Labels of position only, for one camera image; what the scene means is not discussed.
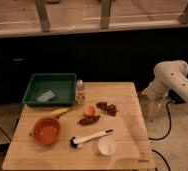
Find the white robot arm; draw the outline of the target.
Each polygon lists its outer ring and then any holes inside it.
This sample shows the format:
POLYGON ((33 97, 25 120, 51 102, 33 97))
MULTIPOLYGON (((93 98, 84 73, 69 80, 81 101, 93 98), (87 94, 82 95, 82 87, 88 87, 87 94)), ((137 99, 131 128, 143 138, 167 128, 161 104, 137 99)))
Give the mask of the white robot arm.
POLYGON ((158 115, 161 103, 169 90, 175 91, 188 103, 188 63, 184 60, 163 61, 154 67, 154 79, 142 91, 150 101, 148 117, 158 115))

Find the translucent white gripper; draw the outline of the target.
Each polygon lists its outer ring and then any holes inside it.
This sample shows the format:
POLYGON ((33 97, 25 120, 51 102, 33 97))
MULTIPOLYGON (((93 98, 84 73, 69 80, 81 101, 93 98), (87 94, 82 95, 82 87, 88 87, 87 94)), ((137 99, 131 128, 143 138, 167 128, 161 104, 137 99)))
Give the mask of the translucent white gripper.
POLYGON ((155 118, 158 115, 159 110, 161 108, 161 104, 163 102, 163 99, 161 97, 159 97, 159 98, 147 97, 147 101, 148 101, 148 104, 147 104, 147 117, 149 119, 153 119, 153 118, 155 118))

